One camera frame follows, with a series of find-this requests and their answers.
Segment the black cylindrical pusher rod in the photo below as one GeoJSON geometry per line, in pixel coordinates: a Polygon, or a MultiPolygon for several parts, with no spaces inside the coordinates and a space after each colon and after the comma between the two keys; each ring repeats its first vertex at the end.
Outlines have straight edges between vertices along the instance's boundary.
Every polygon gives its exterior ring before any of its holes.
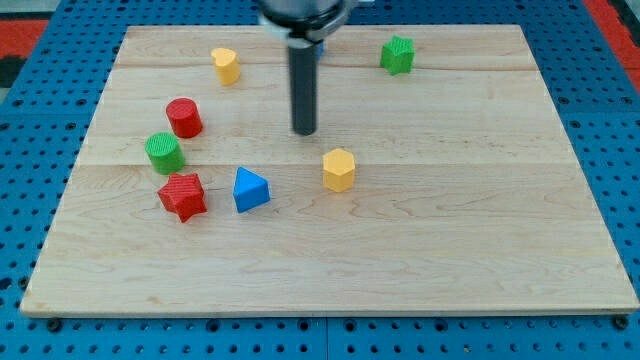
{"type": "Polygon", "coordinates": [[[317,129],[318,44],[290,38],[287,50],[292,130],[309,136],[317,129]]]}

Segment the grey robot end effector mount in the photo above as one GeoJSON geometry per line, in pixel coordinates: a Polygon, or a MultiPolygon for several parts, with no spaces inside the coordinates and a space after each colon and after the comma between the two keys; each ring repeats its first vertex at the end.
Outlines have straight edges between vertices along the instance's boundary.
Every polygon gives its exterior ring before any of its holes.
{"type": "Polygon", "coordinates": [[[343,26],[356,8],[374,0],[258,0],[258,21],[282,40],[319,42],[343,26]]]}

